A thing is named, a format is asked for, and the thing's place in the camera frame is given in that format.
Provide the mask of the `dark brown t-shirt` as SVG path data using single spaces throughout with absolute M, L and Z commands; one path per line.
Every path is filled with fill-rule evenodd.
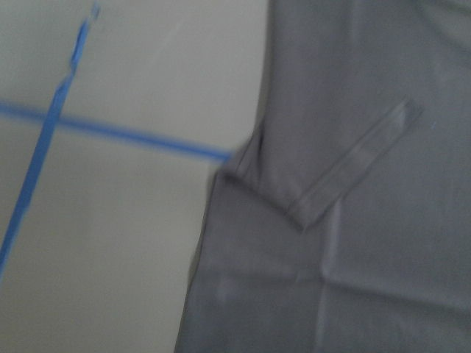
M 470 3 L 272 1 L 177 352 L 470 350 Z

